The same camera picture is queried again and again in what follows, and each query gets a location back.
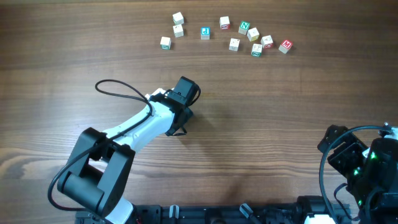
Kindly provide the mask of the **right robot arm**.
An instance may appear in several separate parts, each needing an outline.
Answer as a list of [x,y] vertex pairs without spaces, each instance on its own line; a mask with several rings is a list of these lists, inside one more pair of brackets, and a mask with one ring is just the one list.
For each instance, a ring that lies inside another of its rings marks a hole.
[[339,218],[329,201],[324,184],[325,164],[329,163],[346,182],[341,188],[350,193],[359,208],[357,217],[345,215],[360,223],[394,223],[397,221],[397,127],[331,125],[318,144],[323,154],[318,183],[326,210],[334,223]]

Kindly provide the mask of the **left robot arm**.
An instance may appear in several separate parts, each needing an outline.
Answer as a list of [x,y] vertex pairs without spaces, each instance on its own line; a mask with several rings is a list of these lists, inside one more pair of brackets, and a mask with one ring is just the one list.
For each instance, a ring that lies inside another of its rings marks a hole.
[[76,223],[139,223],[141,215],[123,197],[135,155],[161,134],[181,136],[193,116],[190,106],[201,94],[192,80],[181,77],[174,88],[151,95],[137,92],[145,107],[122,124],[84,130],[51,181],[47,197],[57,209],[76,213]]

